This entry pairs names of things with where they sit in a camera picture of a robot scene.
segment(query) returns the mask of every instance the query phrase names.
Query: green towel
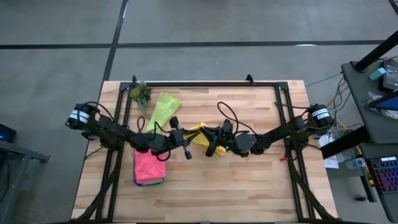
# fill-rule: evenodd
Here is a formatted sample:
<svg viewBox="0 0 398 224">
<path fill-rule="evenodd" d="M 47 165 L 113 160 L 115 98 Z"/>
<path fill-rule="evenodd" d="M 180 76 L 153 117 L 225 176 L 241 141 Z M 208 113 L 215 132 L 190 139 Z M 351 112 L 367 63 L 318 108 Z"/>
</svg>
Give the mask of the green towel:
<svg viewBox="0 0 398 224">
<path fill-rule="evenodd" d="M 180 108 L 181 104 L 181 100 L 176 97 L 168 93 L 160 93 L 145 133 L 149 133 L 154 130 L 155 121 L 159 123 L 160 127 L 163 127 L 171 116 L 173 116 L 173 114 Z"/>
</svg>

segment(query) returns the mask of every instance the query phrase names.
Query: keyboard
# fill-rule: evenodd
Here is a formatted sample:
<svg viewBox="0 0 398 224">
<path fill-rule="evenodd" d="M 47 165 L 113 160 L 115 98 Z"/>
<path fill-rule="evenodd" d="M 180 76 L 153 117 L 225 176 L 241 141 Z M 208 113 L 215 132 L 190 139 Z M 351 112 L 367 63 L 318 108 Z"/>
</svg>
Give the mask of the keyboard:
<svg viewBox="0 0 398 224">
<path fill-rule="evenodd" d="M 396 157 L 370 159 L 368 164 L 371 166 L 371 175 L 380 194 L 398 193 L 398 160 Z"/>
</svg>

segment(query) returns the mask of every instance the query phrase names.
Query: floor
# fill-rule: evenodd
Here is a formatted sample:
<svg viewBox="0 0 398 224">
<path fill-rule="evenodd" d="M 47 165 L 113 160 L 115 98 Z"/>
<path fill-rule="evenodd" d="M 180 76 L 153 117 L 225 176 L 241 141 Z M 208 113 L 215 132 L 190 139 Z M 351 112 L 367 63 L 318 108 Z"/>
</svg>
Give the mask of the floor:
<svg viewBox="0 0 398 224">
<path fill-rule="evenodd" d="M 87 141 L 64 122 L 76 103 L 98 99 L 103 80 L 242 80 L 249 73 L 309 84 L 395 32 L 394 10 L 388 0 L 0 0 L 0 123 L 17 130 L 16 143 L 51 154 L 48 164 L 31 163 L 12 222 L 69 219 Z M 258 46 L 209 47 L 226 41 Z M 310 102 L 328 103 L 339 80 L 308 87 Z M 351 98 L 338 117 L 361 122 Z M 331 178 L 331 187 L 340 218 L 389 223 L 380 203 L 353 200 L 364 194 L 359 178 Z"/>
</svg>

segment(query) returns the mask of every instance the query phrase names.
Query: white label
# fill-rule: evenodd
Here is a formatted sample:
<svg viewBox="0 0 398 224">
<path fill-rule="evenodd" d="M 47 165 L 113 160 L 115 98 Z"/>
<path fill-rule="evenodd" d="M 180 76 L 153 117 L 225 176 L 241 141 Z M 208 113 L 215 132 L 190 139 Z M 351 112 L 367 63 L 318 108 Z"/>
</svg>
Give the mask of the white label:
<svg viewBox="0 0 398 224">
<path fill-rule="evenodd" d="M 328 109 L 324 108 L 324 109 L 320 109 L 320 110 L 317 110 L 316 112 L 312 113 L 312 116 L 316 116 L 318 114 L 328 113 L 328 112 L 329 112 Z"/>
<path fill-rule="evenodd" d="M 329 113 L 323 113 L 317 116 L 318 119 L 329 117 Z"/>
<path fill-rule="evenodd" d="M 391 160 L 396 160 L 397 158 L 395 157 L 386 157 L 386 158 L 381 158 L 381 161 L 386 162 L 386 161 L 391 161 Z"/>
<path fill-rule="evenodd" d="M 71 115 L 69 115 L 69 117 L 77 120 L 77 115 L 76 114 L 71 114 Z M 88 120 L 86 118 L 80 116 L 79 119 L 80 119 L 81 122 L 87 124 Z"/>
<path fill-rule="evenodd" d="M 72 114 L 77 114 L 77 110 L 73 110 Z M 84 113 L 83 111 L 80 111 L 80 117 L 85 117 L 85 118 L 89 118 L 90 116 L 86 113 Z"/>
</svg>

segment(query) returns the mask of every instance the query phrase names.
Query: yellow cloth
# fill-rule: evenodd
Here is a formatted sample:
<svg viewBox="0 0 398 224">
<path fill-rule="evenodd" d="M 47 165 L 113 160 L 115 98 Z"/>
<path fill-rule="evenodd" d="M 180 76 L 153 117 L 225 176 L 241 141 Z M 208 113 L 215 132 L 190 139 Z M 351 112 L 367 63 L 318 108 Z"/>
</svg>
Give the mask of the yellow cloth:
<svg viewBox="0 0 398 224">
<path fill-rule="evenodd" d="M 173 116 L 173 114 L 180 108 L 181 100 L 168 93 L 160 93 L 157 97 L 156 106 L 154 112 L 150 117 L 149 124 L 145 130 L 145 133 L 154 131 L 155 121 L 157 121 L 160 127 Z"/>
<path fill-rule="evenodd" d="M 198 126 L 192 127 L 189 130 L 199 130 L 200 128 L 207 127 L 205 123 L 200 123 Z M 185 139 L 189 138 L 192 134 L 187 134 L 184 135 Z M 198 134 L 193 140 L 193 143 L 202 145 L 202 146 L 209 146 L 209 141 L 207 141 L 207 138 L 203 133 Z M 226 152 L 226 149 L 222 146 L 217 146 L 216 148 L 216 153 L 219 154 L 220 156 L 224 155 Z"/>
</svg>

